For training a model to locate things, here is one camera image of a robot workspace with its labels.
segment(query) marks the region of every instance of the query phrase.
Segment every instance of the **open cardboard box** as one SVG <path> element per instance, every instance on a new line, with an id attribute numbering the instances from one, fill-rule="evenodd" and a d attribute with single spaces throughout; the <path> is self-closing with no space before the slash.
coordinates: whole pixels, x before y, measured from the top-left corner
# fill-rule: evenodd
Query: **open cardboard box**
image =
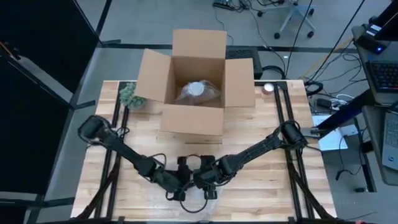
<path id="1" fill-rule="evenodd" d="M 224 108 L 254 106 L 251 58 L 225 59 L 227 33 L 175 30 L 172 56 L 145 49 L 136 95 L 163 102 L 160 130 L 222 135 Z M 220 90 L 218 99 L 196 106 L 175 105 L 183 86 L 207 80 Z"/>

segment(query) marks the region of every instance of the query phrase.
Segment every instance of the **concrete floor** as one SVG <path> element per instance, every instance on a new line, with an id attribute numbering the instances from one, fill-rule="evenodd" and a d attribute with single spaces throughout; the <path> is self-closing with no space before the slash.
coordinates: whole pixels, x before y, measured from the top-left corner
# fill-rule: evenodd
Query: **concrete floor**
<path id="1" fill-rule="evenodd" d="M 101 33 L 101 40 L 121 39 L 126 44 L 171 44 L 173 29 L 222 29 L 214 17 L 212 0 L 184 1 L 184 0 L 113 0 L 108 17 Z M 341 31 L 360 4 L 360 0 L 314 1 L 315 13 L 311 21 L 317 27 L 312 39 L 306 38 L 308 27 L 303 26 L 298 36 L 298 47 L 333 47 Z M 379 14 L 390 0 L 366 1 L 354 19 L 352 25 L 360 25 L 371 15 Z M 95 28 L 100 19 L 105 0 L 78 0 L 91 25 Z M 253 7 L 261 7 L 253 1 Z M 254 18 L 250 12 L 236 12 L 216 9 L 218 18 L 225 23 L 225 29 L 234 38 L 234 45 L 262 45 L 257 33 Z M 300 20 L 292 19 L 279 40 L 274 40 L 274 32 L 279 30 L 285 13 L 266 13 L 262 18 L 256 17 L 259 29 L 271 46 L 291 46 L 294 41 Z M 351 37 L 348 30 L 342 40 Z M 171 54 L 170 50 L 159 50 Z M 81 91 L 79 102 L 97 100 L 103 80 L 135 80 L 139 71 L 143 50 L 135 49 L 96 49 L 87 70 L 85 84 Z M 279 52 L 281 56 L 289 56 L 288 52 Z M 260 52 L 262 66 L 278 65 L 282 63 L 275 54 Z M 288 78 L 295 79 L 303 75 L 314 63 L 326 54 L 295 52 L 292 54 Z M 357 66 L 357 62 L 347 62 L 339 59 L 331 64 L 321 79 L 335 77 L 346 70 Z M 348 83 L 356 71 L 325 82 L 325 89 L 337 91 Z M 264 72 L 262 79 L 279 79 L 273 72 Z M 361 72 L 357 79 L 364 78 Z M 351 85 L 342 93 L 356 96 L 368 88 L 367 82 Z M 73 115 L 60 159 L 50 184 L 47 199 L 73 197 L 80 177 L 81 167 L 85 156 L 85 144 L 76 135 L 79 125 L 91 114 L 95 107 L 77 111 Z M 352 171 L 358 168 L 358 143 L 349 139 L 349 149 L 342 152 L 346 167 Z M 340 218 L 349 219 L 375 212 L 363 217 L 362 220 L 374 223 L 395 223 L 398 219 L 396 205 L 398 205 L 397 188 L 383 184 L 379 168 L 374 155 L 369 159 L 373 168 L 377 193 L 353 192 L 356 187 L 364 186 L 362 172 L 356 176 L 343 174 L 337 182 L 336 172 L 340 169 L 337 152 L 327 152 L 323 155 L 326 172 L 328 174 L 336 211 Z M 66 220 L 70 216 L 72 206 L 43 209 L 39 215 L 40 222 Z"/>

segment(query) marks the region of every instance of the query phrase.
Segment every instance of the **small potted plant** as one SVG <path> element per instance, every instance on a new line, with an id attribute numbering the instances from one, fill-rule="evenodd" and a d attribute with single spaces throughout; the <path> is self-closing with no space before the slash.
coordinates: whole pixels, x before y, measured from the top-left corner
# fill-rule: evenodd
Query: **small potted plant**
<path id="1" fill-rule="evenodd" d="M 126 87 L 120 90 L 120 103 L 127 106 L 129 110 L 139 110 L 146 103 L 147 100 L 134 94 L 137 84 L 135 82 L 128 83 Z"/>

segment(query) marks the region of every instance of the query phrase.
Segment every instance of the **wooden table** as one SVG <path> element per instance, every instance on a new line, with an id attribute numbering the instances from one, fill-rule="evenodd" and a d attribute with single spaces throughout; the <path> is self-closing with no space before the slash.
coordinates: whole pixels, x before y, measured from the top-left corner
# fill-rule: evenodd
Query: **wooden table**
<path id="1" fill-rule="evenodd" d="M 294 116 L 301 127 L 312 127 L 312 117 L 301 80 L 287 81 Z M 119 81 L 105 81 L 98 101 L 96 114 L 111 121 L 113 117 Z M 162 103 L 149 101 L 143 110 L 131 111 L 127 122 L 131 130 L 125 143 L 135 151 L 147 156 L 163 152 L 167 155 L 167 168 L 177 169 L 177 156 L 189 154 L 215 155 L 239 153 L 263 140 L 279 125 L 273 95 L 265 96 L 256 87 L 255 108 L 226 108 L 223 136 L 198 136 L 159 132 Z M 282 97 L 285 118 L 287 113 Z M 120 110 L 119 124 L 123 109 Z M 87 150 L 80 182 L 73 205 L 72 217 L 88 205 L 100 186 L 101 172 L 106 150 L 91 147 Z M 321 153 L 305 148 L 303 161 L 310 190 L 333 216 L 336 215 Z M 305 204 L 300 192 L 303 216 Z M 203 193 L 196 204 L 187 202 L 191 208 L 200 208 Z M 108 196 L 104 198 L 105 216 Z M 277 149 L 253 160 L 240 170 L 237 176 L 219 192 L 218 200 L 210 201 L 208 208 L 199 214 L 182 210 L 178 202 L 165 198 L 165 191 L 140 177 L 132 164 L 122 159 L 118 180 L 113 219 L 126 217 L 126 221 L 287 221 L 294 217 L 294 206 L 289 185 L 285 154 Z"/>

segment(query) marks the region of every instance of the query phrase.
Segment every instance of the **box flap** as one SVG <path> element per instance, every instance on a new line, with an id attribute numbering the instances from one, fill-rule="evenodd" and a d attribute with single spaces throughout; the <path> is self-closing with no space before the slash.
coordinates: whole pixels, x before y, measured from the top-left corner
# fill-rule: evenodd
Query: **box flap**
<path id="1" fill-rule="evenodd" d="M 151 100 L 165 101 L 171 57 L 145 49 L 139 69 L 135 94 Z"/>
<path id="2" fill-rule="evenodd" d="M 177 29 L 173 56 L 225 58 L 226 31 Z"/>
<path id="3" fill-rule="evenodd" d="M 225 60 L 224 106 L 254 106 L 254 71 L 251 58 Z"/>
<path id="4" fill-rule="evenodd" d="M 164 105 L 161 131 L 222 135 L 224 109 L 204 106 Z"/>

